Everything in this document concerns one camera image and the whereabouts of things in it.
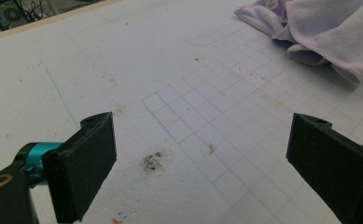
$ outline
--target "cloth tag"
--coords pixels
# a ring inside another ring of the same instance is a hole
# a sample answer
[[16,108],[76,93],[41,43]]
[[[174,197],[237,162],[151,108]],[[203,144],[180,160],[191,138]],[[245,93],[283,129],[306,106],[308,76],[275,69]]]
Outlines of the cloth tag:
[[265,7],[273,10],[279,7],[279,0],[265,0]]

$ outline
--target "orange mark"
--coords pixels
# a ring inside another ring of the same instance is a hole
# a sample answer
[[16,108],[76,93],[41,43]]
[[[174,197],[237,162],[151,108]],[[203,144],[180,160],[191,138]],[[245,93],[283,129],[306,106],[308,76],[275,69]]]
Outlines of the orange mark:
[[213,146],[213,144],[208,145],[208,149],[210,149],[209,155],[216,153],[216,148]]
[[116,221],[114,218],[112,218],[112,222],[111,224],[123,224],[123,220],[121,221]]

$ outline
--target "white cloth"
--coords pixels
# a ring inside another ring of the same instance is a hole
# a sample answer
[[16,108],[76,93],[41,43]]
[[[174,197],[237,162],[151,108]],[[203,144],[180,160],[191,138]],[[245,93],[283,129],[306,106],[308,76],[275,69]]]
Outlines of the white cloth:
[[270,10],[258,0],[235,14],[272,39],[295,44],[290,58],[330,62],[342,77],[363,83],[363,0],[278,0],[278,6]]

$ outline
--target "gray cloth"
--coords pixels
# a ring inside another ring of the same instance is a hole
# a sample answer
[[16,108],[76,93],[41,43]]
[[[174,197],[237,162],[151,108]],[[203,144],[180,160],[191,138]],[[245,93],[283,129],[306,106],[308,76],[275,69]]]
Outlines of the gray cloth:
[[355,84],[363,83],[363,0],[278,0],[240,7],[237,17],[272,39],[295,44],[290,58],[334,70]]

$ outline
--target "table surface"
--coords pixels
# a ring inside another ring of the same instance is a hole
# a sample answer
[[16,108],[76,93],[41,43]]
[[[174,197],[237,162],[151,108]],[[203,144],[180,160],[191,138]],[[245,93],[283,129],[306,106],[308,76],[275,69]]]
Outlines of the table surface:
[[[235,18],[248,3],[107,2],[0,34],[0,169],[112,111],[118,161],[82,223],[339,223],[286,144],[295,112],[363,144],[363,86],[289,60]],[[48,188],[31,192],[55,223]]]

